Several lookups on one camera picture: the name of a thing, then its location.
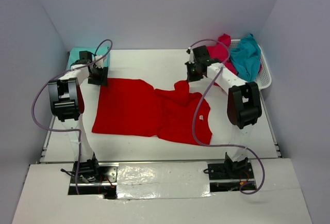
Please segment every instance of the white table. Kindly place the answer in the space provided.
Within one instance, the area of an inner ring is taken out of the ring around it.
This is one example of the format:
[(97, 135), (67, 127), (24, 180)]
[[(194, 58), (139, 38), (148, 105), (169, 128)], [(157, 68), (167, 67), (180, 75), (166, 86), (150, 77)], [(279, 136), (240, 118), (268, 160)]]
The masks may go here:
[[(291, 160), (262, 161), (265, 184), (251, 196), (228, 191), (206, 198), (130, 201), (68, 196), (70, 178), (60, 168), (71, 170), (72, 164), (31, 165), (13, 224), (311, 224)], [(254, 160), (252, 167), (258, 185), (260, 166)]]
[[(142, 79), (154, 88), (173, 90), (174, 83), (187, 78), (184, 63), (189, 56), (185, 50), (113, 50), (110, 53), (108, 77)], [(209, 79), (190, 83), (190, 92), (203, 93)], [(81, 85), (85, 101), (83, 117), (88, 141), (99, 161), (168, 161), (183, 159), (221, 159), (226, 149), (174, 143), (157, 137), (124, 135), (104, 135), (91, 132), (98, 104), (100, 87)], [(228, 120), (227, 95), (219, 87), (213, 86), (206, 96), (211, 111), (208, 122), (213, 133), (211, 144), (226, 144), (231, 141), (232, 125)], [(63, 129), (61, 123), (54, 121), (54, 128)], [(249, 147), (261, 158), (277, 158), (274, 140), (265, 110), (258, 119)], [(66, 133), (51, 132), (46, 141), (47, 151), (44, 162), (71, 162), (73, 152)]]

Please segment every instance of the teal cloth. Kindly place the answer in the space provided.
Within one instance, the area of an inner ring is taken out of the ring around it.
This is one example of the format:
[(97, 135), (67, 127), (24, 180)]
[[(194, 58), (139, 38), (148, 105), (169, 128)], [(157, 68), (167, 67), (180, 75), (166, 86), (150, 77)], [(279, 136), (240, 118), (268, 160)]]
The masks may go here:
[(258, 75), (260, 69), (261, 50), (252, 34), (240, 40), (237, 47), (230, 51), (237, 75), (247, 81), (252, 82)]
[[(104, 55), (108, 51), (108, 49), (109, 49), (109, 47), (100, 47), (97, 51), (97, 55)], [(76, 60), (79, 60), (80, 51), (89, 51), (89, 52), (94, 53), (95, 50), (96, 50), (95, 47), (74, 47), (70, 51), (67, 70), (70, 69), (70, 66), (72, 63), (74, 63)], [(109, 67), (109, 65), (110, 65), (110, 53), (107, 55), (107, 59), (104, 61), (105, 67)]]

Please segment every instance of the white wall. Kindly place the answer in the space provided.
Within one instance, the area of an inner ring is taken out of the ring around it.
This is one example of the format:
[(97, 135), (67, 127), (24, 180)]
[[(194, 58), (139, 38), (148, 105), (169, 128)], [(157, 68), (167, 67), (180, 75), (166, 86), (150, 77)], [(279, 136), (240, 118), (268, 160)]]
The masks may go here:
[(273, 79), (266, 105), (314, 224), (330, 220), (329, 36), (329, 0), (278, 0), (259, 37)]
[(276, 0), (40, 0), (65, 46), (186, 48), (222, 33), (258, 34)]
[[(38, 0), (0, 0), (0, 13), (0, 223), (9, 224), (46, 134), (31, 119), (33, 98), (67, 55)], [(39, 103), (37, 117), (48, 124), (47, 93)]]

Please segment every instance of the white basket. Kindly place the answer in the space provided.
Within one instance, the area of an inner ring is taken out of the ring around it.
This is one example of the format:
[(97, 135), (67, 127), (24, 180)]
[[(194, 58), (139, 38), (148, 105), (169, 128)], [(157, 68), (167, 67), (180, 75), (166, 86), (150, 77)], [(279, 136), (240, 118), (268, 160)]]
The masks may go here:
[[(236, 48), (239, 41), (240, 39), (232, 40), (229, 49), (232, 50)], [(258, 84), (259, 90), (262, 90), (270, 86), (270, 84), (272, 83), (272, 77), (270, 76), (269, 68), (265, 60), (265, 56), (263, 55), (262, 49), (260, 48), (260, 50), (261, 50), (260, 61), (262, 65), (262, 70), (258, 73), (254, 81)]]

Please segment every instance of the red cloth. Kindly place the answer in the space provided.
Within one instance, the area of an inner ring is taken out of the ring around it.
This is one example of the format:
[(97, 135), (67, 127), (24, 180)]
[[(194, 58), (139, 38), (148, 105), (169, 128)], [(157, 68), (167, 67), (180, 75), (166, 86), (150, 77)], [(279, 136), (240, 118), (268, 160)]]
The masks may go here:
[[(218, 38), (219, 42), (222, 42), (223, 44), (225, 44), (227, 47), (230, 46), (232, 40), (230, 38), (229, 35), (227, 34), (223, 34), (222, 36), (220, 36)], [(208, 53), (210, 54), (211, 58), (217, 58), (219, 59), (221, 62), (223, 62), (227, 56), (228, 56), (228, 51), (226, 48), (223, 47), (223, 45), (218, 44), (215, 46), (208, 46), (207, 47)], [(225, 63), (225, 66), (235, 75), (237, 75), (237, 71), (234, 67), (234, 65), (232, 64), (232, 62), (230, 61), (230, 59)]]
[[(93, 133), (154, 136), (198, 145), (192, 137), (191, 124), (200, 93), (189, 93), (189, 84), (179, 81), (175, 90), (155, 89), (140, 79), (109, 78), (101, 86)], [(196, 136), (210, 143), (208, 127), (210, 107), (203, 100), (196, 120)]]

